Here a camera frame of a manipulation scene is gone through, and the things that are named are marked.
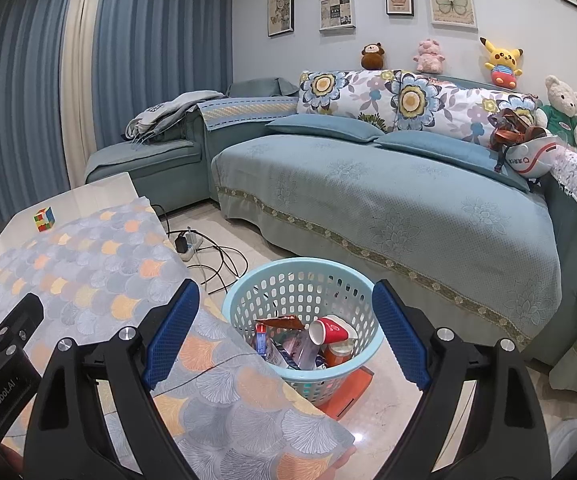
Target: rubik's cube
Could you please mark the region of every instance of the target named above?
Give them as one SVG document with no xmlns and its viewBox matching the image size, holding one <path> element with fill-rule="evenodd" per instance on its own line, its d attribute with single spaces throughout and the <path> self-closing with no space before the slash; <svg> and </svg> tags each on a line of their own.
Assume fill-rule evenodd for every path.
<svg viewBox="0 0 577 480">
<path fill-rule="evenodd" d="M 35 225 L 38 227 L 38 231 L 40 233 L 42 231 L 49 230 L 51 227 L 53 227 L 53 224 L 55 223 L 53 210 L 49 207 L 40 209 L 33 218 L 35 219 Z"/>
</svg>

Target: pink pig plush toy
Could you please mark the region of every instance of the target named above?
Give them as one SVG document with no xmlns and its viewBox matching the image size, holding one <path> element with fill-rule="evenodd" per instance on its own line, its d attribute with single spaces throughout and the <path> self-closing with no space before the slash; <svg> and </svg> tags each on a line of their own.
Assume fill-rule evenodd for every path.
<svg viewBox="0 0 577 480">
<path fill-rule="evenodd" d="M 437 40 L 428 38 L 426 41 L 419 42 L 418 56 L 413 58 L 417 61 L 417 71 L 429 74 L 441 74 L 444 72 L 442 63 L 446 60 L 442 54 L 442 48 Z"/>
</svg>

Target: screw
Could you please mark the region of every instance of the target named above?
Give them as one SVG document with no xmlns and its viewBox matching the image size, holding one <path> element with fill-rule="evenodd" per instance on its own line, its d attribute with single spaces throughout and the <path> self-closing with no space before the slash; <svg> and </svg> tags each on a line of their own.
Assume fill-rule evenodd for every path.
<svg viewBox="0 0 577 480">
<path fill-rule="evenodd" d="M 122 330 L 120 330 L 120 339 L 122 341 L 130 341 L 135 337 L 137 330 L 135 330 L 132 326 L 125 326 Z"/>
<path fill-rule="evenodd" d="M 64 339 L 60 339 L 59 343 L 57 343 L 57 349 L 60 352 L 66 352 L 67 350 L 70 349 L 71 346 L 73 346 L 73 341 L 71 341 L 67 337 L 65 337 Z"/>
<path fill-rule="evenodd" d="M 455 332 L 449 328 L 440 328 L 437 330 L 437 337 L 442 341 L 452 341 L 455 338 Z"/>
<path fill-rule="evenodd" d="M 506 352 L 512 352 L 515 349 L 515 343 L 513 343 L 510 339 L 502 339 L 499 342 L 499 346 Z"/>
</svg>

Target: black cable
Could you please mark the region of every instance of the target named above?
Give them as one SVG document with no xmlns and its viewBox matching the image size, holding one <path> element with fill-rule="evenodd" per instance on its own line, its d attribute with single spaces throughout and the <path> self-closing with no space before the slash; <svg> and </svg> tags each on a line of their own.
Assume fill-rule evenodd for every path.
<svg viewBox="0 0 577 480">
<path fill-rule="evenodd" d="M 230 273 L 231 273 L 233 276 L 236 276 L 237 278 L 241 278 L 241 275 L 239 275 L 239 273 L 237 272 L 237 269 L 236 269 L 236 266 L 235 266 L 235 262 L 233 262 L 233 259 L 231 258 L 230 254 L 224 253 L 224 251 L 222 251 L 222 249 L 221 249 L 221 246 L 217 245 L 217 243 L 216 243 L 213 239 L 209 238 L 208 236 L 202 234 L 201 232 L 199 232 L 199 231 L 197 231 L 197 230 L 195 230 L 195 229 L 175 230 L 175 231 L 171 231 L 171 234 L 176 234 L 176 233 L 188 233 L 188 232 L 198 234 L 198 235 L 200 235 L 201 237 L 206 238 L 206 240 L 208 240 L 210 243 L 212 243 L 212 246 L 210 247 L 210 249 L 217 249 L 217 250 L 219 251 L 221 257 L 222 257 L 222 261 L 223 261 L 224 265 L 225 265 L 226 268 L 230 271 Z M 248 260 L 246 260 L 246 256 L 244 256 L 241 251 L 238 251 L 238 250 L 235 249 L 235 248 L 232 248 L 232 249 L 233 249 L 234 251 L 237 251 L 239 254 L 242 255 L 242 257 L 243 257 L 244 260 L 246 261 L 246 270 L 248 270 Z M 226 261 L 225 261 L 225 259 L 224 259 L 224 256 L 226 256 L 226 257 L 229 259 L 231 265 L 233 266 L 233 269 L 228 266 L 228 264 L 226 263 Z"/>
<path fill-rule="evenodd" d="M 235 283 L 237 282 L 237 280 L 239 278 L 241 278 L 244 274 L 246 274 L 246 272 L 248 272 L 249 269 L 249 261 L 248 258 L 246 258 L 246 256 L 244 255 L 244 253 L 242 253 L 239 249 L 235 249 L 234 247 L 228 247 L 228 246 L 220 246 L 216 243 L 216 241 L 214 241 L 212 238 L 204 235 L 203 233 L 201 233 L 200 231 L 197 231 L 195 229 L 181 229 L 181 230 L 173 230 L 168 232 L 168 235 L 170 237 L 170 235 L 172 234 L 182 234 L 182 233 L 194 233 L 196 235 L 199 235 L 203 238 L 205 238 L 209 243 L 211 243 L 212 245 L 210 247 L 200 247 L 199 249 L 196 249 L 196 252 L 200 252 L 200 251 L 206 251 L 209 249 L 215 249 L 219 252 L 220 254 L 220 258 L 221 258 L 221 263 L 220 266 L 217 270 L 215 270 L 213 267 L 202 264 L 201 262 L 199 264 L 194 264 L 191 266 L 188 266 L 188 269 L 192 269 L 194 267 L 203 267 L 204 269 L 208 269 L 208 270 L 212 270 L 213 271 L 213 275 L 210 276 L 209 278 L 205 278 L 205 281 L 200 283 L 200 285 L 204 285 L 204 284 L 208 284 L 208 282 L 210 282 L 212 279 L 214 278 L 219 278 L 219 281 L 222 283 L 222 286 L 220 288 L 216 288 L 216 290 L 212 290 L 210 292 L 208 292 L 208 295 L 212 295 L 212 294 L 216 294 L 217 292 L 221 292 L 222 290 L 228 290 L 228 288 L 230 286 L 235 285 Z M 244 260 L 244 264 L 246 264 L 246 268 L 244 269 L 243 273 L 239 273 L 237 270 L 237 266 L 235 265 L 235 262 L 233 261 L 233 259 L 231 258 L 231 255 L 228 254 L 226 251 L 235 251 L 236 253 L 238 253 Z M 230 261 L 231 265 L 233 266 L 233 269 L 231 267 L 228 266 L 228 264 L 226 263 L 226 258 L 228 258 L 228 260 Z M 235 276 L 235 280 L 233 280 L 231 283 L 224 283 L 224 279 L 222 278 L 221 274 L 219 274 L 219 272 L 222 270 L 222 267 L 226 267 L 226 269 L 229 270 L 229 272 Z"/>
<path fill-rule="evenodd" d="M 197 264 L 197 265 L 191 265 L 188 266 L 188 269 L 192 269 L 193 267 L 204 267 L 205 269 L 208 270 L 212 270 L 213 271 L 213 275 L 210 278 L 206 279 L 206 282 L 202 282 L 200 283 L 200 285 L 204 285 L 204 283 L 208 283 L 210 280 L 212 280 L 213 278 L 217 277 L 219 278 L 219 281 L 222 282 L 222 288 L 224 288 L 226 286 L 226 284 L 224 283 L 224 279 L 222 278 L 222 276 L 220 276 L 219 272 L 217 272 L 213 267 L 211 267 L 210 265 L 204 265 L 204 264 Z"/>
<path fill-rule="evenodd" d="M 164 219 L 166 220 L 166 235 L 168 237 L 171 236 L 171 225 L 169 224 L 168 221 L 168 213 L 166 213 L 166 209 L 164 209 L 162 206 L 160 206 L 159 204 L 151 204 L 151 207 L 158 207 L 162 210 L 162 212 L 164 213 Z"/>
<path fill-rule="evenodd" d="M 208 236 L 201 234 L 199 231 L 195 230 L 195 229 L 190 229 L 190 232 L 195 233 L 197 235 L 200 235 L 201 237 L 206 238 L 206 240 L 208 240 L 209 242 L 211 242 L 215 248 L 220 252 L 220 254 L 222 254 L 222 259 L 224 258 L 224 255 L 229 259 L 231 265 L 233 266 L 233 269 L 231 269 L 228 264 L 226 264 L 226 262 L 224 262 L 224 265 L 226 265 L 226 269 L 230 270 L 230 272 L 232 273 L 233 276 L 237 276 L 237 278 L 241 278 L 241 276 L 237 273 L 237 267 L 235 266 L 235 262 L 233 262 L 233 259 L 231 258 L 231 255 L 228 253 L 225 253 L 224 251 L 222 251 L 221 247 L 219 245 L 217 245 L 217 243 L 214 240 L 211 240 L 211 238 L 209 238 Z"/>
</svg>

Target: stuffed animal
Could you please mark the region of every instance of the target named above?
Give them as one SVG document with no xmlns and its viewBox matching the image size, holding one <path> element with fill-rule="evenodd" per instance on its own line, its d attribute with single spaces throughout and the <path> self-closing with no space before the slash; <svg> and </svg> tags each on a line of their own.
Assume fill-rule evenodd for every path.
<svg viewBox="0 0 577 480">
<path fill-rule="evenodd" d="M 550 105 L 537 108 L 537 126 L 577 147 L 577 92 L 554 75 L 546 78 L 546 89 Z"/>
<path fill-rule="evenodd" d="M 524 51 L 521 48 L 506 50 L 505 48 L 496 48 L 486 38 L 479 38 L 483 46 L 491 53 L 489 62 L 484 66 L 491 71 L 493 83 L 502 88 L 514 90 L 517 87 L 517 78 L 524 72 L 517 68 L 519 58 L 523 56 Z"/>
<path fill-rule="evenodd" d="M 366 45 L 362 50 L 362 67 L 365 70 L 382 70 L 384 54 L 381 43 Z"/>
<path fill-rule="evenodd" d="M 437 40 L 420 41 L 417 49 L 418 56 L 413 58 L 417 61 L 417 72 L 426 72 L 428 74 L 441 74 L 444 72 L 442 63 L 446 60 L 442 54 L 442 48 Z"/>
</svg>

